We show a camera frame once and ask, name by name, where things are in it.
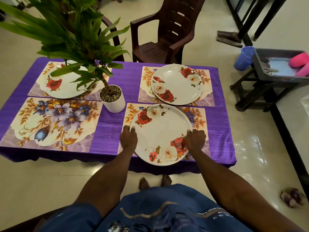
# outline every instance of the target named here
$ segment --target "white plate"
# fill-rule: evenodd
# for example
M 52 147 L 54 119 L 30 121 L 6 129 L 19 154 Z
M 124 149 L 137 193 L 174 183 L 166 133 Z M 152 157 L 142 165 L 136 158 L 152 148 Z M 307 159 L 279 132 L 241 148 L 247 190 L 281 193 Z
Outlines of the white plate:
M 84 93 L 87 89 L 84 86 L 79 87 L 79 90 L 76 90 L 76 86 L 79 82 L 71 83 L 75 81 L 80 75 L 70 72 L 62 76 L 51 77 L 50 73 L 57 70 L 57 67 L 52 68 L 44 78 L 38 80 L 37 83 L 40 85 L 40 89 L 45 91 L 48 95 L 54 98 L 73 98 Z M 80 70 L 87 71 L 87 68 L 80 67 Z
M 165 103 L 186 105 L 194 102 L 203 92 L 200 76 L 191 68 L 170 64 L 156 70 L 151 78 L 153 93 Z
M 171 165 L 187 155 L 183 136 L 188 129 L 192 130 L 192 125 L 177 108 L 166 104 L 150 105 L 134 117 L 132 126 L 138 138 L 135 152 L 147 163 Z

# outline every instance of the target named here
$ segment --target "dining table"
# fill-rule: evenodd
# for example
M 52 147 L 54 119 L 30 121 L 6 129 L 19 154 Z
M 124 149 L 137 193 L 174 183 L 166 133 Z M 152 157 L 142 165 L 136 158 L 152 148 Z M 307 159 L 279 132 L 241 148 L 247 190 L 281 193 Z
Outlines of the dining table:
M 6 131 L 10 128 L 10 124 L 13 122 L 14 117 L 18 114 L 21 106 L 29 97 L 29 90 L 32 88 L 46 64 L 50 61 L 63 62 L 64 60 L 49 59 L 46 57 L 37 58 L 0 110 L 0 139 L 4 137 Z M 139 85 L 143 66 L 164 66 L 164 64 L 138 62 L 118 63 L 123 64 L 123 69 L 113 69 L 113 76 L 109 78 L 108 83 L 118 85 L 122 89 L 126 103 L 138 103 Z M 218 68 L 207 66 L 188 67 L 209 70 L 210 72 L 215 106 L 203 108 L 205 109 L 207 118 L 211 159 L 229 168 L 236 164 L 236 157 Z M 0 146 L 0 154 L 13 162 L 26 160 L 35 161 L 41 157 L 57 162 L 80 160 L 83 162 L 99 161 L 107 163 L 117 156 L 120 140 L 119 135 L 122 132 L 124 114 L 125 109 L 119 113 L 111 113 L 106 107 L 102 107 L 91 147 L 87 153 Z M 183 159 L 178 163 L 169 166 L 155 166 L 146 163 L 138 156 L 132 156 L 129 170 L 137 173 L 147 172 L 155 175 L 200 172 L 194 160 Z

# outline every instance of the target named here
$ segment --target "black pole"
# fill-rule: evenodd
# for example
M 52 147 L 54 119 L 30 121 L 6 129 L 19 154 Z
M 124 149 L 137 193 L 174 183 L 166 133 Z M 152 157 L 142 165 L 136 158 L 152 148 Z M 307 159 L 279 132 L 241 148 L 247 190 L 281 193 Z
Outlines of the black pole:
M 270 7 L 267 15 L 263 19 L 260 26 L 257 28 L 255 34 L 254 34 L 254 41 L 256 41 L 262 32 L 265 30 L 265 28 L 268 26 L 270 21 L 272 21 L 273 17 L 277 14 L 277 12 L 280 10 L 282 5 L 285 3 L 286 0 L 274 0 L 272 6 Z
M 244 15 L 244 17 L 243 17 L 243 19 L 242 19 L 242 21 L 241 21 L 242 23 L 245 22 L 245 20 L 246 20 L 248 14 L 250 13 L 250 11 L 251 11 L 251 9 L 252 9 L 252 7 L 254 6 L 254 4 L 255 4 L 256 1 L 257 1 L 257 0 L 253 0 L 252 3 L 250 4 L 250 6 L 249 6 L 249 8 L 248 8 L 248 10 L 247 10 L 247 12 L 246 12 L 246 14 Z
M 239 1 L 238 1 L 237 6 L 236 6 L 236 8 L 235 8 L 236 13 L 238 13 L 238 11 L 241 9 L 241 6 L 243 5 L 243 2 L 244 2 L 244 1 L 245 1 L 245 0 L 239 0 Z
M 257 4 L 252 8 L 248 19 L 246 20 L 243 27 L 239 30 L 238 38 L 243 39 L 244 36 L 248 33 L 249 29 L 252 27 L 254 21 L 256 21 L 257 17 L 260 15 L 264 7 L 267 5 L 269 0 L 258 0 Z

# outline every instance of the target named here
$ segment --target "hand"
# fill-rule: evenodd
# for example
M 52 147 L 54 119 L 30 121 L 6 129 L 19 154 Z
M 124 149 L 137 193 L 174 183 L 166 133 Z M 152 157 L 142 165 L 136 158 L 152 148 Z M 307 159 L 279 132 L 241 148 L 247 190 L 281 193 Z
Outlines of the hand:
M 192 152 L 193 150 L 200 151 L 205 144 L 206 134 L 203 130 L 197 131 L 196 129 L 193 129 L 193 132 L 191 132 L 191 130 L 188 129 L 184 141 L 186 142 L 189 152 Z
M 133 126 L 130 131 L 130 126 L 125 125 L 122 133 L 120 134 L 120 143 L 123 149 L 130 148 L 135 151 L 137 145 L 137 135 L 135 127 Z

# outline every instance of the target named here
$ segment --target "blue t-shirt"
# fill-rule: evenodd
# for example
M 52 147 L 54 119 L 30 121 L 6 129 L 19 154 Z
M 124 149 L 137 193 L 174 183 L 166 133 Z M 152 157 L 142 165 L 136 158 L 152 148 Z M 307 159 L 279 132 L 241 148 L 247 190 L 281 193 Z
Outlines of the blue t-shirt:
M 151 187 L 122 198 L 102 219 L 90 204 L 56 213 L 40 232 L 251 232 L 218 204 L 190 187 Z

